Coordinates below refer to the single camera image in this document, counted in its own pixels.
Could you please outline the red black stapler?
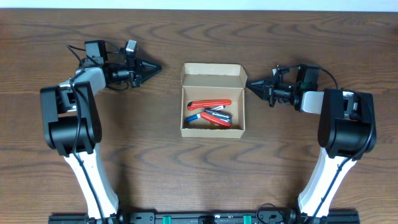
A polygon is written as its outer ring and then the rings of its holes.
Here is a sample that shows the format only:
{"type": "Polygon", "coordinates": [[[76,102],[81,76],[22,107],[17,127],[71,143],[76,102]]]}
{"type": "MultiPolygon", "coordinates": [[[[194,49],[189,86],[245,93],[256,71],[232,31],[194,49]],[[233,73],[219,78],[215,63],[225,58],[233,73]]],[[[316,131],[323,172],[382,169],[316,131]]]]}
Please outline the red black stapler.
{"type": "Polygon", "coordinates": [[[200,113],[201,118],[210,123],[217,124],[225,128],[230,128],[232,125],[232,116],[213,110],[205,110],[200,113]]]}

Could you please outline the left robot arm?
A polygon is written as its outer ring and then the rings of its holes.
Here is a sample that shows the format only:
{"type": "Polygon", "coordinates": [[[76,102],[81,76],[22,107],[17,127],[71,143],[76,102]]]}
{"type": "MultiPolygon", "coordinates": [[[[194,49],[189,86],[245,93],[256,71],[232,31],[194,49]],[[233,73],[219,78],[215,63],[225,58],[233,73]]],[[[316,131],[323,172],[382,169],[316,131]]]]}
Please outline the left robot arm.
{"type": "Polygon", "coordinates": [[[137,88],[157,73],[158,63],[137,57],[137,42],[129,40],[110,62],[106,40],[89,40],[74,76],[40,90],[44,138],[72,168],[86,200],[84,215],[52,215],[49,223],[129,223],[130,215],[119,207],[100,156],[102,127],[95,95],[119,85],[137,88]]]}

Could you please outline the yellow tape roll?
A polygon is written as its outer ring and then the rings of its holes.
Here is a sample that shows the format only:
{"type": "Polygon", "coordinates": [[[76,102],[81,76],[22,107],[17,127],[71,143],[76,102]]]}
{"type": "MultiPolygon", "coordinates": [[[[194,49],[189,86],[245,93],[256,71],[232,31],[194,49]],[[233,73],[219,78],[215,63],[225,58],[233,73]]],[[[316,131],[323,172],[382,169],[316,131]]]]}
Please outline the yellow tape roll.
{"type": "Polygon", "coordinates": [[[222,126],[220,126],[218,124],[215,124],[215,123],[210,123],[210,128],[212,128],[212,129],[221,129],[222,126]]]}

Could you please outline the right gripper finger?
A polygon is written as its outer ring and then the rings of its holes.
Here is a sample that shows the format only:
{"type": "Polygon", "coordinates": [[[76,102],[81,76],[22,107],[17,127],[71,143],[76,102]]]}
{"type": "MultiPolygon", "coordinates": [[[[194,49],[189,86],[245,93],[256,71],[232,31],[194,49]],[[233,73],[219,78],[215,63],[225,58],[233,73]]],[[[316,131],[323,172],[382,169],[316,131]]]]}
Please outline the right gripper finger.
{"type": "Polygon", "coordinates": [[[266,80],[250,81],[246,83],[247,88],[264,89],[266,88],[266,80]]]}
{"type": "Polygon", "coordinates": [[[267,87],[251,85],[250,90],[261,100],[267,100],[267,87]]]}

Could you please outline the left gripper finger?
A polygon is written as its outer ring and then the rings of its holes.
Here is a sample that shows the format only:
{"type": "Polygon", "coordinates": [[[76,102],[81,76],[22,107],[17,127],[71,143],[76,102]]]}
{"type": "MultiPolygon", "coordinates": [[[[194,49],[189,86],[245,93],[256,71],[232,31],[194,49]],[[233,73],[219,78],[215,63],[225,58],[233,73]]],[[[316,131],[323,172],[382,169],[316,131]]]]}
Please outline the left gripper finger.
{"type": "Polygon", "coordinates": [[[149,70],[161,71],[162,70],[162,66],[160,64],[155,63],[155,62],[150,62],[147,60],[141,60],[141,67],[145,71],[149,71],[149,70]]]}
{"type": "Polygon", "coordinates": [[[148,81],[150,78],[152,78],[154,75],[158,74],[161,71],[162,71],[161,68],[152,68],[152,69],[143,70],[139,75],[141,84],[145,83],[146,81],[148,81]]]}

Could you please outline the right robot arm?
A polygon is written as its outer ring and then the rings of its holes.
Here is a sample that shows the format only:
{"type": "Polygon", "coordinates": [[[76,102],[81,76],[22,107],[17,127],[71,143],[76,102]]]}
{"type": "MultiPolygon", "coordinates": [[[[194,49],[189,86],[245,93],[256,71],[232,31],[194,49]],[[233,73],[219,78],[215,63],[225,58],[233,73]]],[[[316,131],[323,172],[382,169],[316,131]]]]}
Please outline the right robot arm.
{"type": "Polygon", "coordinates": [[[291,104],[299,112],[319,115],[320,154],[296,206],[256,212],[256,218],[259,223],[359,223],[357,211],[331,210],[330,204],[348,171],[376,144],[373,96],[338,86],[318,90],[318,76],[326,69],[317,65],[296,65],[295,83],[285,83],[290,69],[276,67],[270,78],[246,86],[269,106],[291,104]]]}

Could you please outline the blue whiteboard marker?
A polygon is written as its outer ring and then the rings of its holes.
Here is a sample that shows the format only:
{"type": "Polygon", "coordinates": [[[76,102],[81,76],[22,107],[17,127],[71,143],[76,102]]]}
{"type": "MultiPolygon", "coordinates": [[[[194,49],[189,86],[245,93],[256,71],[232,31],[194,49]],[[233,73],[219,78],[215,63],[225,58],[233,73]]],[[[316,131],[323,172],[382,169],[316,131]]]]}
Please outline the blue whiteboard marker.
{"type": "MultiPolygon", "coordinates": [[[[225,106],[216,106],[216,107],[210,108],[210,110],[213,110],[213,111],[220,111],[222,109],[225,109],[225,106]]],[[[185,121],[189,123],[189,122],[194,121],[194,120],[199,119],[199,118],[201,118],[201,114],[197,113],[195,115],[187,117],[185,119],[185,121]]]]}

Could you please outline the red utility knife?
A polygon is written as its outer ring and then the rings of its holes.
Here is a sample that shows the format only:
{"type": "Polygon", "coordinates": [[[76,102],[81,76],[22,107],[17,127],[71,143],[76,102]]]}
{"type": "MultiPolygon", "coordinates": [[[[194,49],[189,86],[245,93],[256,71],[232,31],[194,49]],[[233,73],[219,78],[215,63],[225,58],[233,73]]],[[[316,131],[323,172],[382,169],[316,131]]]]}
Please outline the red utility knife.
{"type": "Polygon", "coordinates": [[[187,110],[193,111],[199,108],[212,108],[216,106],[229,106],[232,104],[232,101],[229,99],[221,99],[221,100],[200,100],[200,101],[191,101],[187,105],[187,110]]]}

